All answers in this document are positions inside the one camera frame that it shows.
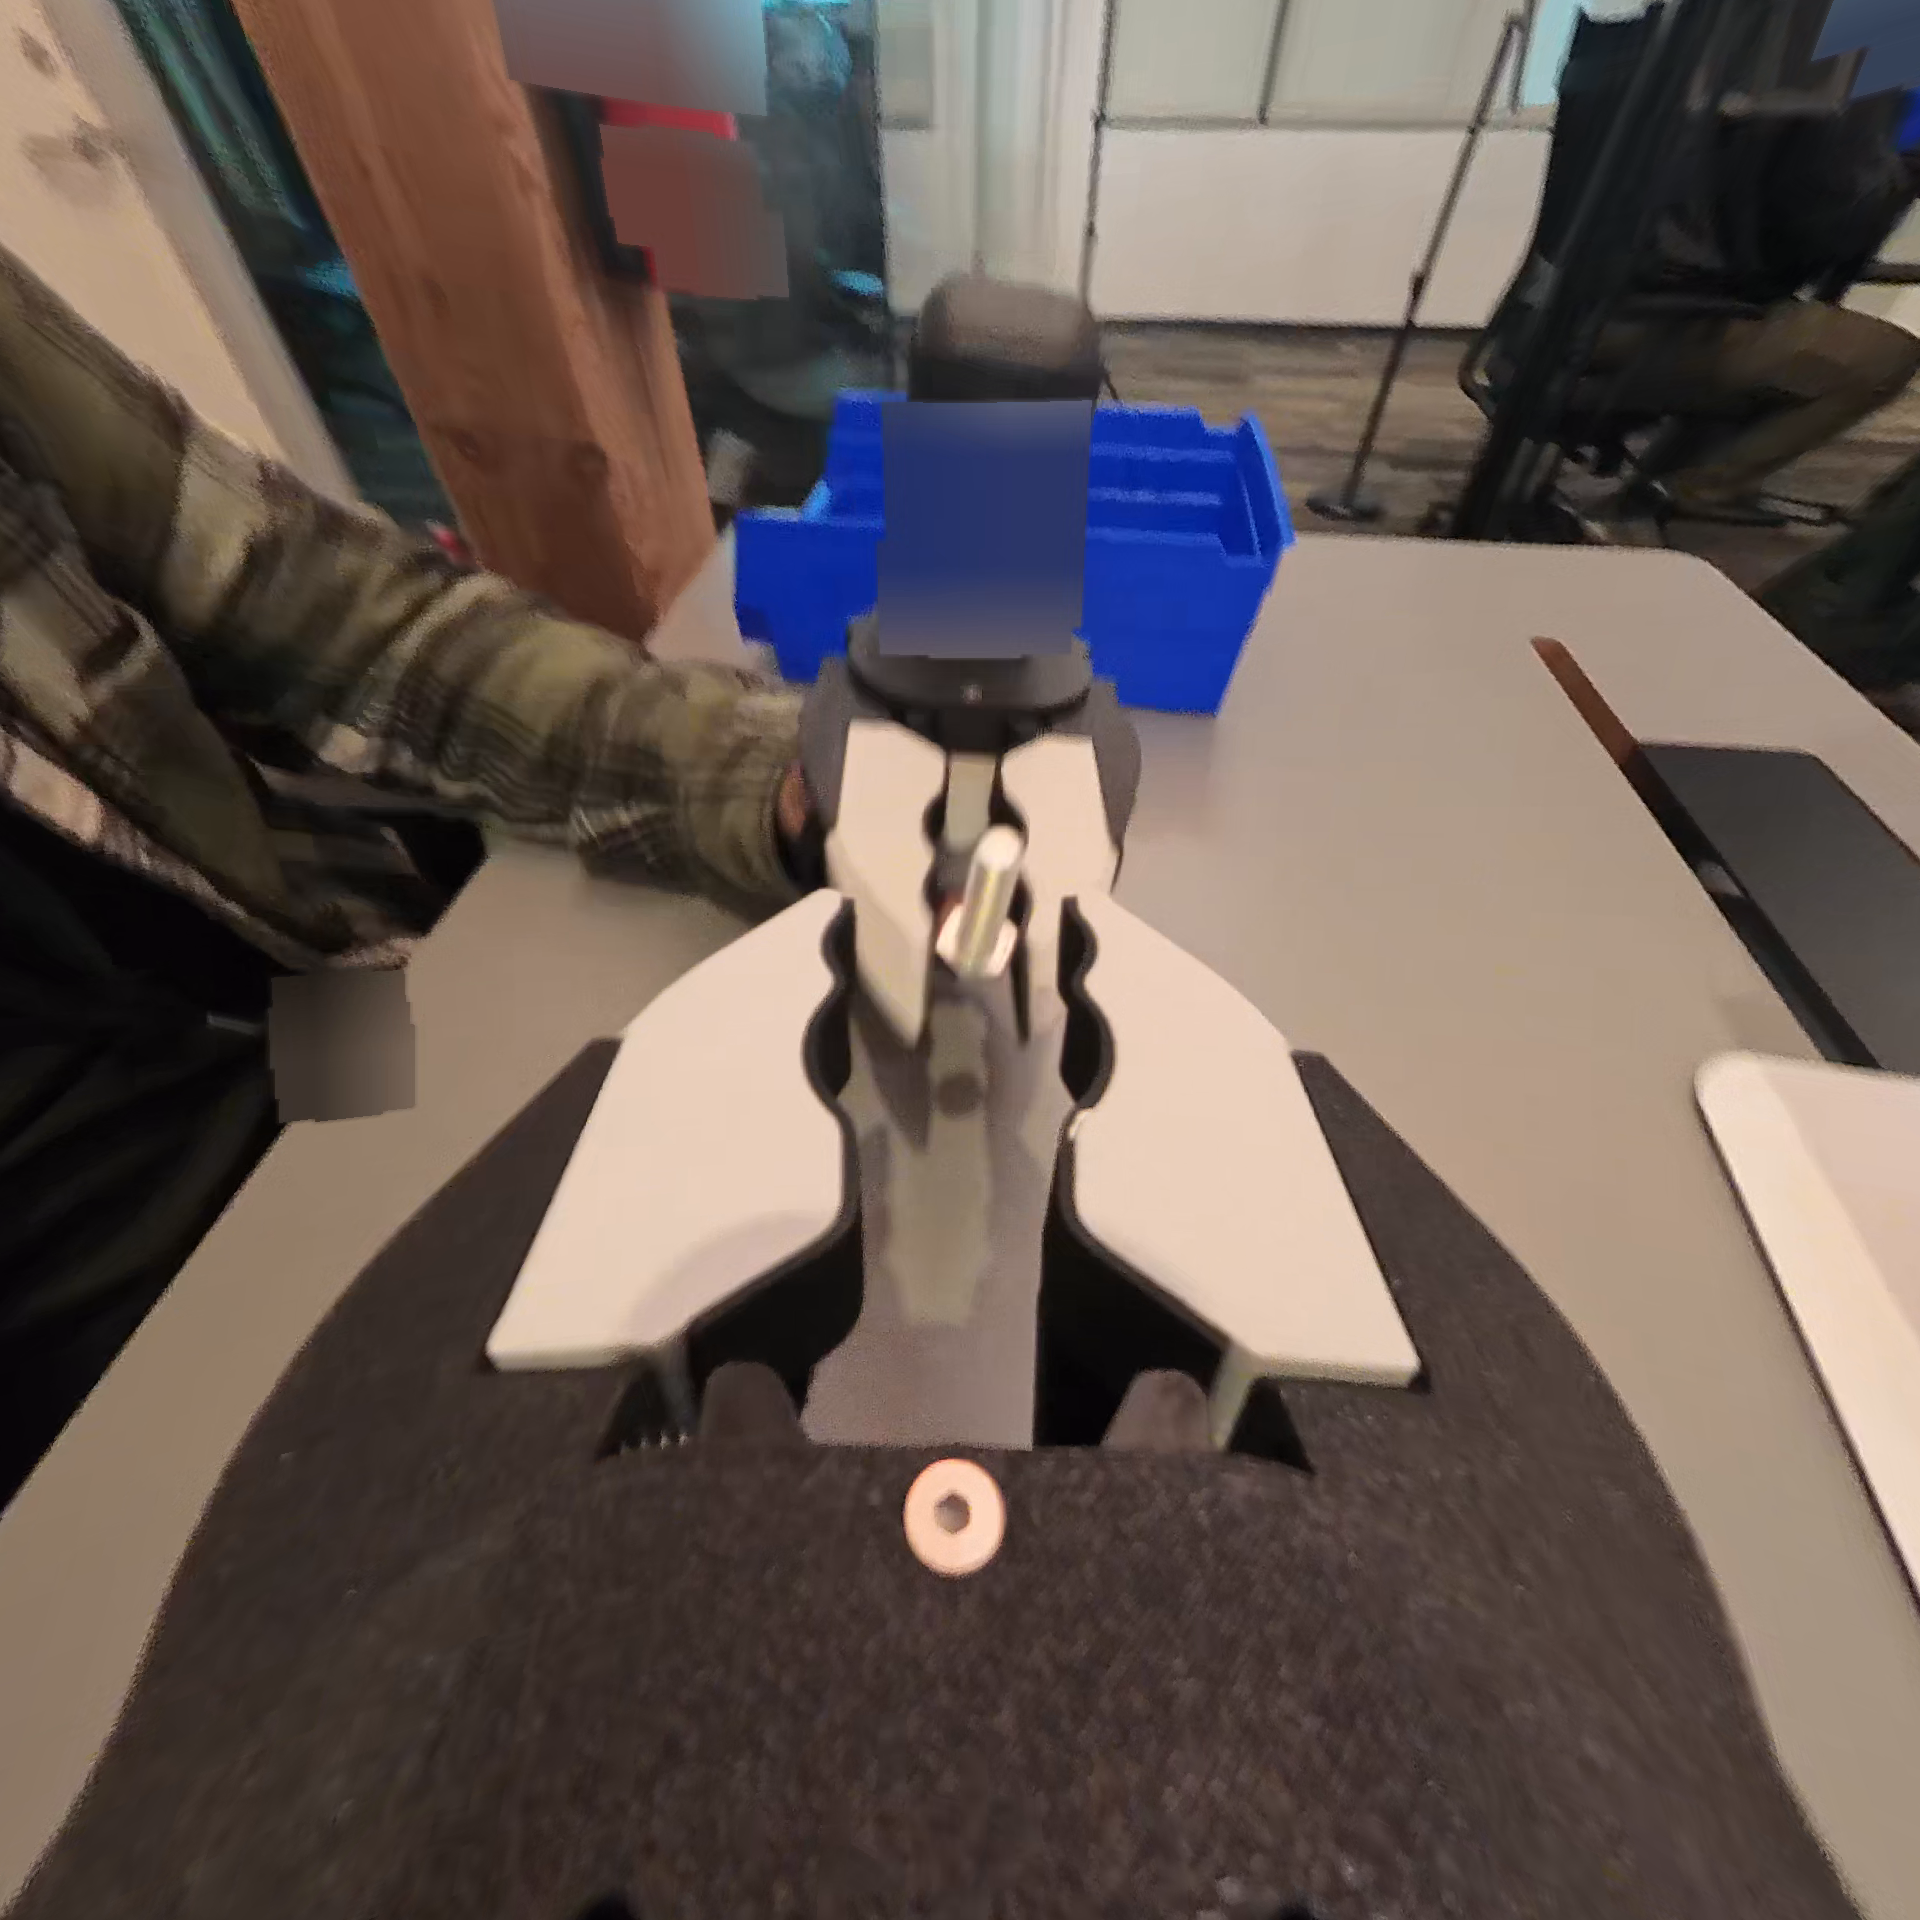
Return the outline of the person's torso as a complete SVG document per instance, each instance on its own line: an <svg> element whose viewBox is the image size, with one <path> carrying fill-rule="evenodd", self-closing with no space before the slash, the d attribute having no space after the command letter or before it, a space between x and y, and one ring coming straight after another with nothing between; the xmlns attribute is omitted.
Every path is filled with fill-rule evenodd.
<svg viewBox="0 0 1920 1920"><path fill-rule="evenodd" d="M161 575L218 436L4 253L4 1502L276 1144L276 984L430 933L442 806L210 710Z"/></svg>

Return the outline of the silver hex bolt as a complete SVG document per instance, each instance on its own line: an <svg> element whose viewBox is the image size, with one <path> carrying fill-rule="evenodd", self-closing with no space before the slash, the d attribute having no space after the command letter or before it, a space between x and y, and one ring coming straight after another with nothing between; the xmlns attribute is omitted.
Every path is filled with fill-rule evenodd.
<svg viewBox="0 0 1920 1920"><path fill-rule="evenodd" d="M995 981L1019 946L1018 898L1025 859L1019 829L994 825L972 847L957 895L942 908L934 952L960 981Z"/></svg>

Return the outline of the blue plastic bin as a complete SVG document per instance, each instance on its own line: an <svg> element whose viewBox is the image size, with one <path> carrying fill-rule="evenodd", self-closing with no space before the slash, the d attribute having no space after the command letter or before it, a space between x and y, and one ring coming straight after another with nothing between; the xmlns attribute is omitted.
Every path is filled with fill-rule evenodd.
<svg viewBox="0 0 1920 1920"><path fill-rule="evenodd" d="M876 605L884 423L901 405L900 392L837 395L804 502L733 518L735 627L786 681L811 681ZM1076 633L1124 707L1215 713L1291 545L1258 416L1215 427L1187 407L1093 403Z"/></svg>

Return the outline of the wooden post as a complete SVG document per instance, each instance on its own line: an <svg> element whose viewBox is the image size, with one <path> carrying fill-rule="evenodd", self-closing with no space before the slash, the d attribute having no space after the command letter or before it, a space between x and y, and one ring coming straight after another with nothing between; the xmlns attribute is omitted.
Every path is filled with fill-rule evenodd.
<svg viewBox="0 0 1920 1920"><path fill-rule="evenodd" d="M470 549L643 645L716 545L673 326L604 272L494 6L234 11Z"/></svg>

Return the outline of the white tablet stand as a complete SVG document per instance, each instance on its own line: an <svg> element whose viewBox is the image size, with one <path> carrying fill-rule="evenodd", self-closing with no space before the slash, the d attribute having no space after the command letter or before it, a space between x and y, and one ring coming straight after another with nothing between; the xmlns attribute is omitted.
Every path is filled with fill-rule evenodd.
<svg viewBox="0 0 1920 1920"><path fill-rule="evenodd" d="M1691 1096L1845 1453L1918 1587L1918 1079L1723 1053Z"/></svg>

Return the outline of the black office chair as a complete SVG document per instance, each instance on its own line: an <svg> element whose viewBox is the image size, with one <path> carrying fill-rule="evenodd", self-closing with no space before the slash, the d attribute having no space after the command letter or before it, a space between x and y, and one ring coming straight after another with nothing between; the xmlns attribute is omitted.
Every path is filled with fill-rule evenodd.
<svg viewBox="0 0 1920 1920"><path fill-rule="evenodd" d="M1627 412L1591 351L1650 238L1668 168L1716 116L1810 116L1867 93L1886 37L1825 46L1837 4L1580 4L1556 82L1541 200L1522 264L1460 367L1481 441L1445 520L1454 541L1578 541L1570 468L1622 481L1614 513L1673 517L1643 487L1677 418Z"/></svg>

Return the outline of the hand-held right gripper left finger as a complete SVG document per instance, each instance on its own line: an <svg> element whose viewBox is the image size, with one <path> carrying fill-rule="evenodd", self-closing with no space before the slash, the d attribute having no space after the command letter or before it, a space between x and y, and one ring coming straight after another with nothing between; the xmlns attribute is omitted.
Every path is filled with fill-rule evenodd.
<svg viewBox="0 0 1920 1920"><path fill-rule="evenodd" d="M852 902L820 889L616 1045L488 1335L502 1374L811 1374L861 1312Z"/></svg>

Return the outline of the black flat tablet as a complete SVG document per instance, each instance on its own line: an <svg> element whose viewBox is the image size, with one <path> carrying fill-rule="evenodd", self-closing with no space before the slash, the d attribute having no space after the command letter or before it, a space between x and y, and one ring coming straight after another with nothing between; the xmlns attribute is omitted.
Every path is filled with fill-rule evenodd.
<svg viewBox="0 0 1920 1920"><path fill-rule="evenodd" d="M1812 1047L1916 1077L1916 853L1808 752L1641 743L1625 773Z"/></svg>

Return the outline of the white door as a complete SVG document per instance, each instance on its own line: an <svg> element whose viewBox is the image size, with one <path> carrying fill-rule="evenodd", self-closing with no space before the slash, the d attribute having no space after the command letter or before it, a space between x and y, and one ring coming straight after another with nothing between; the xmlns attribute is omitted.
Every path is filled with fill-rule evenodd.
<svg viewBox="0 0 1920 1920"><path fill-rule="evenodd" d="M2 243L206 421L357 499L111 4L2 6Z"/></svg>

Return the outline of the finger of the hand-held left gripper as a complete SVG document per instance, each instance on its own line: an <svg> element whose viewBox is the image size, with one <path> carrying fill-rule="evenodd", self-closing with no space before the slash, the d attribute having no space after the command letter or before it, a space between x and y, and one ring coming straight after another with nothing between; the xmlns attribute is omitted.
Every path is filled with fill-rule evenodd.
<svg viewBox="0 0 1920 1920"><path fill-rule="evenodd" d="M1016 1034L1037 1038L1060 1004L1066 908L1109 898L1118 876L1118 841L1091 738L1043 734L1002 755L995 801L1019 843L1004 883L1008 994Z"/></svg>
<svg viewBox="0 0 1920 1920"><path fill-rule="evenodd" d="M894 720L850 720L839 761L827 883L854 911L857 986L900 1047L923 1040L934 971L928 821L947 792L947 757Z"/></svg>

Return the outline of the black stand pole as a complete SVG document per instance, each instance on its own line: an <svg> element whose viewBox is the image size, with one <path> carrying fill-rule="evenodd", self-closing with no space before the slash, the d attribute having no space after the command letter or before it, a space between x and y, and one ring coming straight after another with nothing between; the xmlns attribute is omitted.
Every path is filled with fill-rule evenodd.
<svg viewBox="0 0 1920 1920"><path fill-rule="evenodd" d="M1385 349L1385 356L1345 471L1337 487L1311 493L1307 496L1307 513L1323 523L1336 526L1368 526L1379 523L1381 501L1377 493L1368 487L1370 466L1379 444L1379 428L1402 379L1412 342L1420 331L1431 276L1435 275L1458 206L1466 192L1478 148L1494 119L1500 86L1501 82L1515 79L1519 73L1524 40L1528 37L1528 11L1530 6L1522 6L1517 13L1505 13L1500 22L1500 37L1495 40L1494 54L1480 82L1466 131L1460 135L1452 158L1452 171L1427 229L1421 254L1416 258L1416 264L1407 276L1402 317Z"/></svg>

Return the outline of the person's left forearm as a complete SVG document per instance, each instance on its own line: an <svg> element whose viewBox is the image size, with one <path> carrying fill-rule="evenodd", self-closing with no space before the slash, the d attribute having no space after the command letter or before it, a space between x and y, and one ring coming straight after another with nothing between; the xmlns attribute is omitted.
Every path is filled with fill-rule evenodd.
<svg viewBox="0 0 1920 1920"><path fill-rule="evenodd" d="M800 701L740 668L655 661L488 572L381 569L310 683L329 769L456 804L604 873L733 907L798 897L773 803Z"/></svg>

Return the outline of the black backpack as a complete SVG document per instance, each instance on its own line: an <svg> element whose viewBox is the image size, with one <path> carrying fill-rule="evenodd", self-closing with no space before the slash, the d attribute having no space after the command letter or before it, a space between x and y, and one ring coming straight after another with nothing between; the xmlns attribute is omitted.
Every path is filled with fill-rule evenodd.
<svg viewBox="0 0 1920 1920"><path fill-rule="evenodd" d="M1916 693L1918 456L1867 495L1842 535L1767 581L1756 602L1858 693Z"/></svg>

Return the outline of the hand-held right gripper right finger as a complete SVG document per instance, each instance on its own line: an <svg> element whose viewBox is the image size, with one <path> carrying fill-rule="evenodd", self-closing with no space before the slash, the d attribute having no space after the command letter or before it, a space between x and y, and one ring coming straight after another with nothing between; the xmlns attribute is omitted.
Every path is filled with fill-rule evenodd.
<svg viewBox="0 0 1920 1920"><path fill-rule="evenodd" d="M1108 897L1063 904L1054 1175L1093 1306L1073 1333L1122 1381L1410 1389L1421 1359L1284 1034Z"/></svg>

